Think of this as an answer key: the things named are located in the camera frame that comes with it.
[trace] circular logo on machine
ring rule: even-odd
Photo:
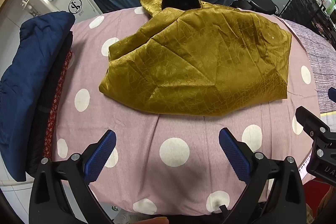
[[[69,3],[69,12],[76,15],[82,10],[82,1],[81,0],[71,0]]]

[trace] round stool seat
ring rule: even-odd
[[[276,12],[276,6],[272,0],[251,0],[250,5],[256,12],[273,15]]]

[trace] black metal rack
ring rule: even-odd
[[[336,28],[325,13],[323,0],[289,0],[279,16],[307,27],[336,49]]]

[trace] white label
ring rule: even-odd
[[[299,168],[299,173],[300,173],[301,180],[303,180],[303,178],[308,174],[306,168],[307,168],[307,165],[310,161],[310,157],[311,157],[311,152],[310,152],[309,156],[306,158],[306,160],[303,162],[301,167]]]

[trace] yellow satin fabric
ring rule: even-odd
[[[138,110],[224,115],[287,98],[291,34],[253,12],[182,11],[141,0],[154,17],[109,47],[105,95]]]

